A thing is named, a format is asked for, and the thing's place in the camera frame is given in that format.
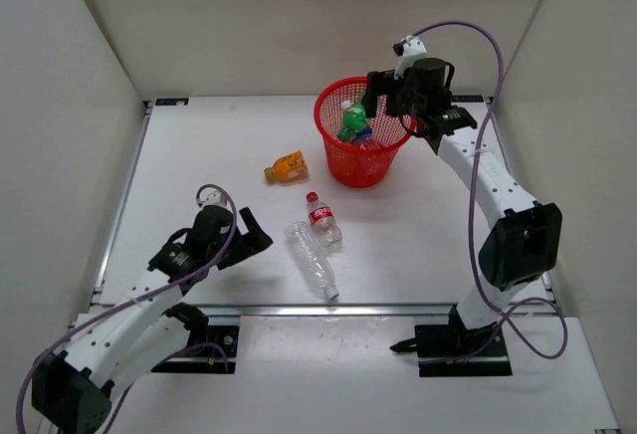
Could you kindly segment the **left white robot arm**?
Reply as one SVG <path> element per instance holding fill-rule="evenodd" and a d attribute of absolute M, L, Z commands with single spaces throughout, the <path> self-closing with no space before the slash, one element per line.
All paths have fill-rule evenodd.
<path fill-rule="evenodd" d="M 228 208 L 208 205 L 192 227 L 173 233 L 121 302 L 44 357 L 32 378 L 33 408 L 63 433 L 95 433 L 140 377 L 177 351 L 204 350 L 207 318 L 183 298 L 211 269 L 239 264 L 273 243 L 249 208 L 239 214 L 245 232 L 234 228 Z"/>

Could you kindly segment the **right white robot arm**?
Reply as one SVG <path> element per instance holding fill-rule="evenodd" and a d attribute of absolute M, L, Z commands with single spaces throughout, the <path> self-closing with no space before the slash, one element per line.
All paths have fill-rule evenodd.
<path fill-rule="evenodd" d="M 427 141 L 470 191 L 471 212 L 482 211 L 489 235 L 470 258 L 475 287 L 413 342 L 393 345 L 395 352 L 432 348 L 446 362 L 466 360 L 484 350 L 513 310 L 511 301 L 523 288 L 556 263 L 562 214 L 553 203 L 542 204 L 525 191 L 484 143 L 478 122 L 454 105 L 451 81 L 455 68 L 423 57 L 403 71 L 370 72 L 361 98 L 367 117 L 385 100 L 387 115 L 415 126 L 409 135 Z"/>

